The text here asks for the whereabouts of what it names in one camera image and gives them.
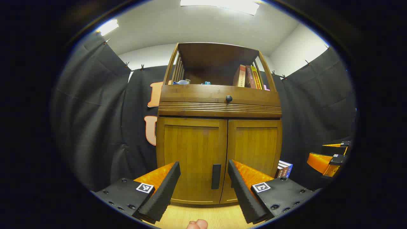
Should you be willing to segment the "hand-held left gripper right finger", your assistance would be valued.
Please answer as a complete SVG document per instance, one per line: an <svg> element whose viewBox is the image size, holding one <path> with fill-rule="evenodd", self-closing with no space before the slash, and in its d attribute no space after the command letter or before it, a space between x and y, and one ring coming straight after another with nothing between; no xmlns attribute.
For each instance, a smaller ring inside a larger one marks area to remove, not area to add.
<svg viewBox="0 0 407 229"><path fill-rule="evenodd" d="M272 178L235 160L228 174L247 223L257 224L286 215L320 193L287 177Z"/></svg>

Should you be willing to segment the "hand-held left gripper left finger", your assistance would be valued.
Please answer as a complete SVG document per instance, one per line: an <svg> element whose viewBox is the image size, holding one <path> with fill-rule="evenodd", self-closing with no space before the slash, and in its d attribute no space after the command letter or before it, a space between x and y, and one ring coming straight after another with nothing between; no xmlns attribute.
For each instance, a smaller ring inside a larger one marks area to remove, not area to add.
<svg viewBox="0 0 407 229"><path fill-rule="evenodd" d="M120 178L91 193L122 213L154 224L167 210L180 175L179 162L176 161L134 180Z"/></svg>

